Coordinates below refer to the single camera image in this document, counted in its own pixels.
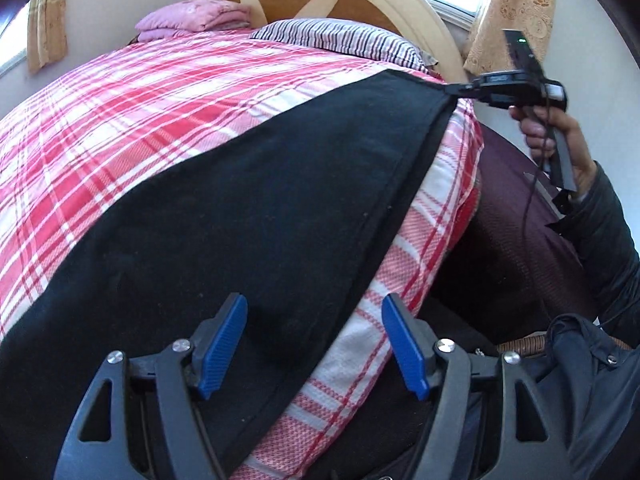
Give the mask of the right forearm dark sleeve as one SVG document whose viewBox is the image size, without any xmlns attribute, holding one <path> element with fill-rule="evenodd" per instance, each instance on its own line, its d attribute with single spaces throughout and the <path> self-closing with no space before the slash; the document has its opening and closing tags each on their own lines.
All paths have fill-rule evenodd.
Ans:
<svg viewBox="0 0 640 480">
<path fill-rule="evenodd" d="M 639 345 L 639 254 L 623 207 L 602 169 L 585 194 L 561 191 L 553 199 L 562 218 L 549 228 L 574 246 L 600 325 L 611 336 Z"/>
</svg>

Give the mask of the right hand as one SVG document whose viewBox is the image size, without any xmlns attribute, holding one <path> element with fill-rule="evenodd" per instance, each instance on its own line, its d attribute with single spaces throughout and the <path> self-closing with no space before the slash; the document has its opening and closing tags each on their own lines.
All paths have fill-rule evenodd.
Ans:
<svg viewBox="0 0 640 480">
<path fill-rule="evenodd" d="M 553 127 L 562 133 L 570 153 L 577 188 L 574 196 L 585 196 L 597 177 L 598 166 L 590 155 L 588 144 L 578 121 L 555 107 L 548 110 L 540 106 L 534 107 L 533 113 L 536 119 L 529 117 L 525 110 L 514 106 L 509 108 L 509 113 L 520 124 L 520 130 L 524 134 L 530 156 L 536 164 L 539 164 L 543 159 L 550 158 L 555 153 L 555 142 L 546 139 L 546 127 Z"/>
</svg>

